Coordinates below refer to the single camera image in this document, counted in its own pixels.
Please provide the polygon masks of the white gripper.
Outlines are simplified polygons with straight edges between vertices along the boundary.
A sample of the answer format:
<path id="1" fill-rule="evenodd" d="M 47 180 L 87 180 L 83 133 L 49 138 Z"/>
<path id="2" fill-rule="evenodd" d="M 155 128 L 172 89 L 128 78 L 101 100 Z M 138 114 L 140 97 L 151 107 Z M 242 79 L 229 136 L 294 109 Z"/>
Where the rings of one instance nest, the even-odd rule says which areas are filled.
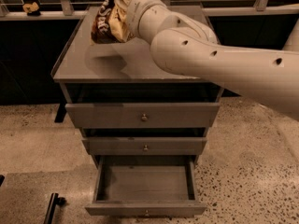
<path id="1" fill-rule="evenodd" d="M 143 14 L 154 6 L 165 7 L 161 0 L 114 0 L 114 3 L 121 8 L 127 8 L 126 24 L 130 32 L 140 38 L 139 23 Z"/>

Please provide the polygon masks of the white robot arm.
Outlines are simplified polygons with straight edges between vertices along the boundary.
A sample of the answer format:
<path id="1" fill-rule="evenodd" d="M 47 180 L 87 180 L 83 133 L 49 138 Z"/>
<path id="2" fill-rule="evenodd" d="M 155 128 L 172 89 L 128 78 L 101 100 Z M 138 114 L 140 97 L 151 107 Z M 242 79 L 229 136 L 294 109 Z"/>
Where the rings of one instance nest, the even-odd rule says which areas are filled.
<path id="1" fill-rule="evenodd" d="M 299 120 L 299 53 L 222 46 L 199 21 L 161 0 L 115 0 L 130 32 L 165 72 L 200 77 Z"/>

